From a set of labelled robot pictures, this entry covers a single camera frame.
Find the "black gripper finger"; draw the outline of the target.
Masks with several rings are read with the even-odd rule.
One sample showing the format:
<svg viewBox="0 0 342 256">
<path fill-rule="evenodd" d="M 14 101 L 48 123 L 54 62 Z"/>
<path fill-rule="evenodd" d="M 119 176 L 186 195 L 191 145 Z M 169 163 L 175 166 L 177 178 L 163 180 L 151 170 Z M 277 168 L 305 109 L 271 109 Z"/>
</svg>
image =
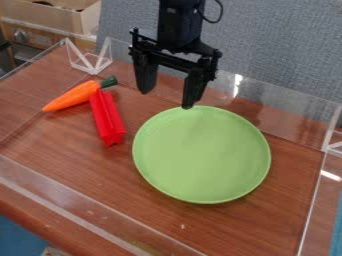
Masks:
<svg viewBox="0 0 342 256">
<path fill-rule="evenodd" d="M 159 65 L 149 57 L 139 57 L 134 61 L 138 89 L 143 94 L 153 91 L 157 85 Z"/>
<path fill-rule="evenodd" d="M 205 78 L 201 71 L 191 71 L 185 79 L 182 108 L 191 109 L 201 100 L 205 90 Z"/>
</svg>

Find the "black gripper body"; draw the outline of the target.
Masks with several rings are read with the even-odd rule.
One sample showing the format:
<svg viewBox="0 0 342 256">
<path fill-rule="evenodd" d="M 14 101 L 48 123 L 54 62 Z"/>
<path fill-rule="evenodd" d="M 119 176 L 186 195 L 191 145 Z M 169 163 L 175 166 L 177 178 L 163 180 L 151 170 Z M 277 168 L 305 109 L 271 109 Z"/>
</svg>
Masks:
<svg viewBox="0 0 342 256">
<path fill-rule="evenodd" d="M 205 82 L 215 79 L 222 52 L 202 41 L 203 22 L 215 24 L 223 16 L 223 4 L 215 20 L 205 15 L 206 0 L 159 0 L 158 28 L 135 27 L 130 33 L 133 61 L 149 57 L 159 66 L 181 72 L 201 71 Z"/>
</svg>

